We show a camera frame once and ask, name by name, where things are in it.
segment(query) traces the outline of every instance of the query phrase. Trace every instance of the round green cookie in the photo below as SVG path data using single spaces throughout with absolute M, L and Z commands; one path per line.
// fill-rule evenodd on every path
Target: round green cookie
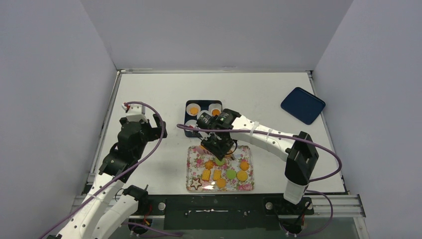
M 228 169 L 226 172 L 227 178 L 228 179 L 235 179 L 236 178 L 236 171 Z
M 216 158 L 216 159 L 215 159 L 215 163 L 216 163 L 218 166 L 222 166 L 223 164 L 225 164 L 225 158 L 223 158 L 221 161 L 220 161 L 218 158 Z

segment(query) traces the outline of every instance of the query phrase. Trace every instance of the flower pattern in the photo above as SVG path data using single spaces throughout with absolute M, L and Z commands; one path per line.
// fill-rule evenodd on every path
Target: flower pattern
M 202 186 L 199 186 L 198 189 L 191 187 L 192 179 L 202 178 L 202 172 L 205 169 L 205 162 L 208 160 L 215 160 L 215 157 L 210 154 L 207 150 L 201 149 L 198 146 L 191 146 L 188 149 L 188 160 L 187 160 L 187 176 L 186 176 L 186 188 L 189 191 L 252 191 L 254 188 L 254 179 L 253 179 L 253 165 L 252 157 L 250 153 L 250 148 L 248 146 L 240 145 L 238 149 L 233 154 L 234 160 L 226 159 L 226 163 L 223 166 L 214 165 L 214 168 L 211 170 L 211 179 L 210 181 L 201 180 Z M 232 169 L 238 172 L 240 169 L 241 162 L 248 162 L 249 169 L 246 171 L 248 174 L 248 179 L 244 182 L 239 181 L 237 178 L 229 180 L 227 179 L 226 171 Z M 224 178 L 227 182 L 224 188 L 217 187 L 216 183 L 212 180 L 212 175 L 214 170 L 221 170 L 221 177 Z

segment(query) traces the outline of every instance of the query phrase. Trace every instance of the star-shaped cookie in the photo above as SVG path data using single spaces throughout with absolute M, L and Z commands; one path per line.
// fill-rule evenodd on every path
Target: star-shaped cookie
M 202 186 L 202 183 L 201 183 L 201 179 L 200 178 L 192 179 L 191 187 L 194 187 L 195 190 L 198 190 L 198 188 L 200 186 Z

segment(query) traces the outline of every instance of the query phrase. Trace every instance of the muffin tin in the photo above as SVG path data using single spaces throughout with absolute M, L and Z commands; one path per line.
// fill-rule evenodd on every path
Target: muffin tin
M 196 127 L 196 122 L 202 113 L 208 113 L 210 115 L 219 115 L 222 111 L 221 101 L 213 100 L 190 100 L 185 105 L 185 120 L 184 123 L 187 126 Z M 186 131 L 185 135 L 188 138 L 204 137 L 206 133 L 193 133 L 192 131 Z

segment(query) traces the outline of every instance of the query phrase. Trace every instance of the bolt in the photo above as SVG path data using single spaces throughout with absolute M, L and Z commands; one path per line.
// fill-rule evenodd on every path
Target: bolt
M 273 209 L 273 204 L 268 202 L 268 203 L 265 204 L 265 208 L 268 209 L 268 210 L 271 210 L 271 209 Z
M 158 204 L 158 209 L 159 209 L 160 211 L 164 210 L 165 208 L 166 208 L 166 204 L 165 204 L 165 203 L 159 203 L 159 204 Z

